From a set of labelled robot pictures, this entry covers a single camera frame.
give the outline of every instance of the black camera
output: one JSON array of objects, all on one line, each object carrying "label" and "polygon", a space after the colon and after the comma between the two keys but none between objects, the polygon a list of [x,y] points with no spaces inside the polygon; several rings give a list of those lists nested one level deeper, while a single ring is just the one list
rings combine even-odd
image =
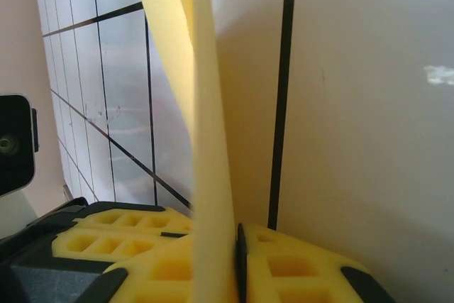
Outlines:
[{"label": "black camera", "polygon": [[30,184],[37,151],[36,110],[22,95],[0,95],[0,197]]}]

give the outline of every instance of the camera lens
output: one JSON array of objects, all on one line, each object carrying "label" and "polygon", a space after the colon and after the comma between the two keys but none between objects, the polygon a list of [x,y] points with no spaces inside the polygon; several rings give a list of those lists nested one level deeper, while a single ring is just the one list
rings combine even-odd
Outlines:
[{"label": "camera lens", "polygon": [[19,141],[11,135],[3,135],[0,138],[0,154],[12,156],[19,150]]}]

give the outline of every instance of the yellow paper strip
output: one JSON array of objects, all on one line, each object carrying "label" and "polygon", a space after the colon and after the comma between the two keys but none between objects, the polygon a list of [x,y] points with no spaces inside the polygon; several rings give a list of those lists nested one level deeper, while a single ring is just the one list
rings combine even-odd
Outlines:
[{"label": "yellow paper strip", "polygon": [[194,140],[193,0],[142,2],[157,52]]},{"label": "yellow paper strip", "polygon": [[195,0],[195,302],[237,302],[235,223],[211,0]]}]

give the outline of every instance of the square hole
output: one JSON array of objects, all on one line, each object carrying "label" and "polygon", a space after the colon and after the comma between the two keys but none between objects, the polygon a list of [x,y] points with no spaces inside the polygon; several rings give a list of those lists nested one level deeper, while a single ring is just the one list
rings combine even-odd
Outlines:
[{"label": "square hole", "polygon": [[170,219],[165,216],[154,216],[148,222],[148,227],[154,228],[162,228],[166,227],[169,223]]},{"label": "square hole", "polygon": [[100,224],[111,225],[115,221],[117,221],[118,218],[120,218],[120,217],[121,217],[121,214],[119,214],[119,213],[103,214],[102,216],[99,216],[96,219],[96,222],[100,223]]},{"label": "square hole", "polygon": [[142,218],[143,216],[130,214],[127,215],[125,219],[122,219],[120,225],[134,227],[137,226],[137,224],[139,224]]},{"label": "square hole", "polygon": [[134,303],[186,303],[188,296],[170,292],[169,294],[142,294],[138,295]]},{"label": "square hole", "polygon": [[317,275],[314,267],[304,258],[292,255],[277,255],[268,258],[273,277],[310,277]]},{"label": "square hole", "polygon": [[192,264],[185,259],[162,259],[153,269],[151,280],[191,280]]},{"label": "square hole", "polygon": [[111,254],[123,242],[120,238],[107,238],[93,248],[93,253]]},{"label": "square hole", "polygon": [[151,250],[153,246],[155,246],[153,243],[148,243],[147,241],[132,241],[124,248],[121,254],[132,257]]},{"label": "square hole", "polygon": [[281,303],[331,303],[331,297],[324,289],[289,287],[278,290]]},{"label": "square hole", "polygon": [[66,248],[69,251],[73,252],[83,252],[86,250],[92,243],[94,243],[98,239],[95,236],[77,236],[73,240],[71,240],[67,245]]}]

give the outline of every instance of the yellow foam block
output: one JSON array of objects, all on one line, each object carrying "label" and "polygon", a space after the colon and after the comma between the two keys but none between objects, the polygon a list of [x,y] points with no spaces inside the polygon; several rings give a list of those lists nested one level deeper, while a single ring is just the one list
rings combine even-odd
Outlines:
[{"label": "yellow foam block", "polygon": [[52,255],[56,258],[115,263],[172,240],[173,238],[153,234],[71,228],[59,234],[52,242]]},{"label": "yellow foam block", "polygon": [[341,272],[367,270],[349,258],[268,228],[244,226],[248,303],[362,303]]},{"label": "yellow foam block", "polygon": [[74,221],[77,222],[76,227],[78,228],[156,235],[160,235],[163,231],[189,233],[193,227],[190,218],[174,209],[166,209],[162,212],[110,209]]},{"label": "yellow foam block", "polygon": [[125,268],[128,277],[109,303],[190,303],[193,299],[193,235],[174,239],[106,272]]},{"label": "yellow foam block", "polygon": [[115,263],[174,240],[162,232],[192,232],[192,220],[174,209],[110,209],[75,221],[52,242],[54,257]]},{"label": "yellow foam block", "polygon": [[194,298],[237,302],[235,222],[211,0],[195,0]]}]

